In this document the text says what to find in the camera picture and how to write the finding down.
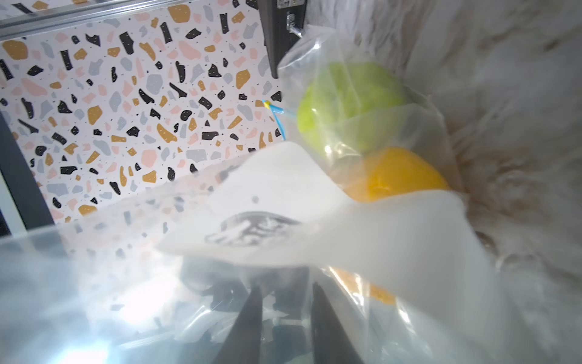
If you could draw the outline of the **orange fruit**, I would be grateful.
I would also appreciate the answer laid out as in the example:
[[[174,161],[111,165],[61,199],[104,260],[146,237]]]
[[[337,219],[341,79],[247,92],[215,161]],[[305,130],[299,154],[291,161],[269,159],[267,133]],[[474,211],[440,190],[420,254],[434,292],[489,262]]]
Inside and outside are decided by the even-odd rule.
[[[366,281],[360,275],[334,267],[330,267],[328,271],[336,283],[354,300],[371,298],[380,303],[395,306],[396,297],[393,294]]]

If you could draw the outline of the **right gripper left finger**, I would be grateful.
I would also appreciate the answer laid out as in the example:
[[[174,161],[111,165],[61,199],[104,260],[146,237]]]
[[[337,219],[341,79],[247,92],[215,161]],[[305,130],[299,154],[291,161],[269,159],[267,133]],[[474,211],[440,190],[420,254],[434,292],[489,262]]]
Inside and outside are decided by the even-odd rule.
[[[236,318],[213,364],[258,364],[262,339],[263,296],[255,286]]]

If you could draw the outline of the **green lime fruit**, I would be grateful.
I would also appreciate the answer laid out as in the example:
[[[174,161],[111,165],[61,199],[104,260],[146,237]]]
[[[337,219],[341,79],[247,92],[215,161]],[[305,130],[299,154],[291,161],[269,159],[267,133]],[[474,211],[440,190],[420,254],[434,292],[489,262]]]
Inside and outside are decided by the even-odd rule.
[[[315,151],[336,147],[362,155],[390,135],[392,108],[411,102],[404,86],[375,62],[333,62],[321,68],[296,112],[297,127]]]

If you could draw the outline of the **yellow lemon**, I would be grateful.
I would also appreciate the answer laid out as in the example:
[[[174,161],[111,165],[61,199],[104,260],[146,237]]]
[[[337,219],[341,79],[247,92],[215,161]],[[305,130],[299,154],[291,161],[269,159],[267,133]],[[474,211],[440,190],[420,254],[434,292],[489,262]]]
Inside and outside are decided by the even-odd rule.
[[[348,174],[343,191],[359,203],[424,190],[450,190],[447,180],[420,156],[389,147],[365,156]]]

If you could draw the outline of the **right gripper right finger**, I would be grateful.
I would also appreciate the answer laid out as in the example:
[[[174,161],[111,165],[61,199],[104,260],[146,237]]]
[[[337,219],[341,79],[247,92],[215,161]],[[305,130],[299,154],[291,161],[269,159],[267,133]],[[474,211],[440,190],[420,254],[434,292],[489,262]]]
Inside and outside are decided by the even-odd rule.
[[[323,288],[312,285],[311,330],[314,363],[363,364]]]

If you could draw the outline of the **clear red zip-top bag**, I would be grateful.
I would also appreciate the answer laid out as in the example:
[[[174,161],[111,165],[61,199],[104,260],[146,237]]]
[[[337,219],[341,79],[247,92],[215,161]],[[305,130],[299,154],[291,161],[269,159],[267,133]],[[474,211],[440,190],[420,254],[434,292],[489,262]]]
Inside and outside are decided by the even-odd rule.
[[[428,98],[406,88],[394,131],[362,155],[322,155],[301,136],[299,102],[333,62],[373,61],[326,27],[306,28],[283,58],[286,140],[2,239],[1,361],[213,363],[259,286],[259,363],[314,363],[318,283],[363,363],[545,362],[452,190],[452,151]],[[353,200],[350,171],[389,147],[420,156],[451,189]],[[395,306],[354,300],[330,267]]]

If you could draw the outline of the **clear blue zip-top bag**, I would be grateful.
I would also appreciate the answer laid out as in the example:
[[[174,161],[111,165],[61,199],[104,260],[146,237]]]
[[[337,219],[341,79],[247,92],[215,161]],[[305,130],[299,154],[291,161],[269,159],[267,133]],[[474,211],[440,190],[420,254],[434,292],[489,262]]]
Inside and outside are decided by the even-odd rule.
[[[286,140],[285,128],[284,128],[283,123],[281,122],[280,118],[278,118],[279,115],[284,114],[284,110],[281,107],[273,105],[271,102],[269,102],[267,100],[263,100],[262,102],[263,102],[263,106],[265,106],[265,108],[268,109],[271,112],[271,114],[273,115],[273,118],[277,124],[277,128],[280,132],[280,136],[282,137],[283,140]]]

